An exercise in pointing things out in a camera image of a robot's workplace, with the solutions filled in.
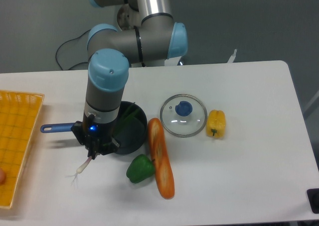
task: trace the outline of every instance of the glass lid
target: glass lid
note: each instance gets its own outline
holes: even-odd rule
[[[160,109],[160,120],[163,127],[172,135],[190,137],[204,129],[207,110],[196,97],[178,94],[164,102]]]

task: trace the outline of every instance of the blue led light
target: blue led light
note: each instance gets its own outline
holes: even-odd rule
[[[93,125],[90,127],[90,130],[92,130],[92,131],[96,131],[96,129],[97,129],[96,125]]]

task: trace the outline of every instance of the blue handle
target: blue handle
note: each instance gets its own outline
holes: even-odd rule
[[[74,123],[47,124],[41,126],[40,131],[42,133],[67,132],[71,131],[73,125]]]

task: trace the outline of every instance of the black pot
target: black pot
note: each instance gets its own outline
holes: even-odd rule
[[[114,136],[114,139],[120,144],[119,149],[115,153],[120,155],[130,154],[138,150],[144,144],[147,137],[148,121],[146,115],[142,108],[134,103],[121,102],[117,123],[130,106],[131,108],[128,114],[133,113],[136,109],[139,109],[139,111],[134,118],[123,127],[121,132]]]

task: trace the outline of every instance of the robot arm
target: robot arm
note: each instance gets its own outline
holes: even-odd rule
[[[183,56],[187,34],[182,23],[174,23],[168,0],[90,0],[93,6],[128,3],[138,7],[141,26],[118,31],[99,24],[89,33],[89,69],[83,121],[72,126],[80,144],[92,159],[116,152],[120,142],[113,138],[129,66]]]

